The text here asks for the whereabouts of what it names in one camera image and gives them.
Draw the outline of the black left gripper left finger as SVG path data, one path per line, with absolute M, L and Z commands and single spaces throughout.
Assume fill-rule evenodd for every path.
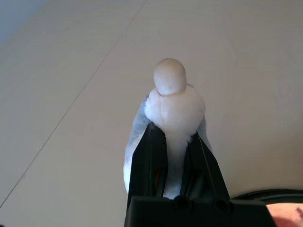
M 149 123 L 132 154 L 127 206 L 134 196 L 162 197 L 168 174 L 164 132 Z

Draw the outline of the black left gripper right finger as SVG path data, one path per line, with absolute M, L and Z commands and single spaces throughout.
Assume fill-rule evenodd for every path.
M 186 197 L 204 201 L 230 199 L 218 162 L 199 135 L 186 150 Z

